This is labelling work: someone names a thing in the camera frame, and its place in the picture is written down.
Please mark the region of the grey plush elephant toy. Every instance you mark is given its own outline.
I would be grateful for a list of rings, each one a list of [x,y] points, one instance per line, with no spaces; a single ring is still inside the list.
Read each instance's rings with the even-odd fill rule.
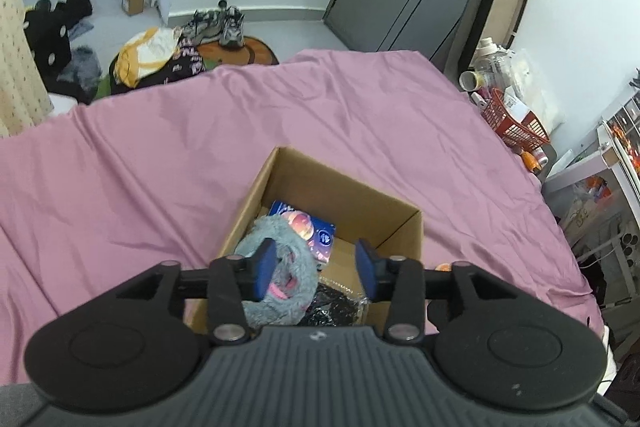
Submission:
[[[314,300],[319,280],[316,259],[307,243],[281,216],[262,216],[255,220],[233,254],[253,256],[264,239],[274,240],[277,264],[264,299],[243,303],[248,326],[251,329],[295,326]]]

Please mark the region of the plush hamburger toy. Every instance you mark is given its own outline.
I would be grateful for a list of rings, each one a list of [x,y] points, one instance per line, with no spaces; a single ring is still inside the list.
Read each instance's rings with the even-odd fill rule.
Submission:
[[[450,272],[451,265],[450,263],[441,263],[440,265],[437,265],[437,267],[435,267],[435,270],[440,272]]]

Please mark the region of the black plastic bag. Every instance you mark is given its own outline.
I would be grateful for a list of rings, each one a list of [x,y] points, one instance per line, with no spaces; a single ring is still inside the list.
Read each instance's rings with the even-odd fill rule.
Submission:
[[[336,288],[320,283],[314,299],[307,308],[298,326],[346,327],[360,324],[366,313],[368,300],[354,294],[348,288]]]

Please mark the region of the brown cardboard box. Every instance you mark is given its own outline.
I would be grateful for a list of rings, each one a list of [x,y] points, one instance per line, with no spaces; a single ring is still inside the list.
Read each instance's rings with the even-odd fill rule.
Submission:
[[[275,148],[250,186],[216,257],[230,255],[254,220],[282,200],[336,226],[322,283],[362,297],[355,244],[367,239],[382,257],[422,255],[423,218],[413,205],[376,191],[293,147]]]

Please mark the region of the blue tissue pack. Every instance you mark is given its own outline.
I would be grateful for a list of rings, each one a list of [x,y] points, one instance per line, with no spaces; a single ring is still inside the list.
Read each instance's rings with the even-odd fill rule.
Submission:
[[[329,263],[336,231],[333,223],[311,216],[280,200],[272,203],[268,215],[281,216],[288,221],[288,225],[307,243],[320,268]]]

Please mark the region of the pink bed sheet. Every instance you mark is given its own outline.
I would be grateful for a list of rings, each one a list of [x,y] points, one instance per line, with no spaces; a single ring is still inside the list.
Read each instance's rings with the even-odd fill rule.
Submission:
[[[164,259],[206,265],[289,146],[418,207],[422,259],[465,259],[596,333],[538,181],[416,52],[308,50],[111,96],[1,142],[1,380],[30,336]]]

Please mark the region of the orange bottle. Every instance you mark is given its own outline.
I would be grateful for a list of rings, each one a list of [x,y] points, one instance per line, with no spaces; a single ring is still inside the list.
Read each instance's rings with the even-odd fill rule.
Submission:
[[[541,172],[542,167],[540,165],[540,162],[536,159],[536,157],[532,153],[527,152],[527,150],[522,150],[520,153],[520,157],[521,157],[521,160],[523,161],[525,168],[529,172],[533,174],[538,174]]]

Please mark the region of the red plastic basket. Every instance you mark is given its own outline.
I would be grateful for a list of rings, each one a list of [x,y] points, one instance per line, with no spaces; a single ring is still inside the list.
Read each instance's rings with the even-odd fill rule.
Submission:
[[[550,143],[537,116],[529,110],[522,121],[514,119],[503,102],[503,92],[497,88],[490,90],[489,101],[480,111],[480,116],[508,147],[521,147],[533,152],[537,147]]]

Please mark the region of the white plastic bag under desk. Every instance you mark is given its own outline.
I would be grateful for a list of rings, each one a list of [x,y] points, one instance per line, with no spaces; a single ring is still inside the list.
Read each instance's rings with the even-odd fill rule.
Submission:
[[[567,243],[573,247],[602,220],[620,195],[603,176],[590,176],[573,186],[574,198],[560,220]]]

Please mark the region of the white desk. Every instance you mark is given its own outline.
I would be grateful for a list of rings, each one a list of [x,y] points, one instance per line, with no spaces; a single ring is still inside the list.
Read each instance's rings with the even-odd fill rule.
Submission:
[[[560,227],[603,310],[639,298],[639,95],[601,119],[596,144],[552,170],[546,196],[567,196]]]

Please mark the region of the clear plastic jar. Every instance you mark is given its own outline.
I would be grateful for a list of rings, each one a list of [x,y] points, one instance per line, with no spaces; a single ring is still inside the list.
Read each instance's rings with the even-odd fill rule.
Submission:
[[[515,79],[512,56],[490,37],[481,38],[478,42],[472,67],[491,88],[504,91],[512,86]]]

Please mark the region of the yellow white clothes pile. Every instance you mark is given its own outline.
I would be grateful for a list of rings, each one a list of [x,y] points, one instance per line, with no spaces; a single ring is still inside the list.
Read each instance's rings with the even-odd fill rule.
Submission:
[[[112,92],[174,83],[205,71],[201,53],[180,29],[152,27],[129,39],[112,61]]]

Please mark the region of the grey sneakers pair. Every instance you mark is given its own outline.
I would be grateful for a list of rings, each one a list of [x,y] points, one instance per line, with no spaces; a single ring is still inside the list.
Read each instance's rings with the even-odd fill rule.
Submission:
[[[219,0],[216,9],[195,11],[180,32],[194,46],[216,42],[225,49],[241,49],[244,46],[244,13],[226,0]]]

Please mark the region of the framed board leaning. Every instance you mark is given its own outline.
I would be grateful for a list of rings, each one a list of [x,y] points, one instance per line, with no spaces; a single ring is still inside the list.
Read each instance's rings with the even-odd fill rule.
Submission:
[[[457,70],[463,72],[471,64],[480,40],[491,40],[510,49],[520,27],[528,0],[469,0],[460,20],[462,45]]]

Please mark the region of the black plush with dots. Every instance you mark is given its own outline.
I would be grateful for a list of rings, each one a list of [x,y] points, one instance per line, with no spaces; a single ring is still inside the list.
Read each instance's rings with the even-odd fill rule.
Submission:
[[[26,11],[24,33],[43,81],[58,77],[70,62],[70,31],[92,12],[90,0],[38,0]]]

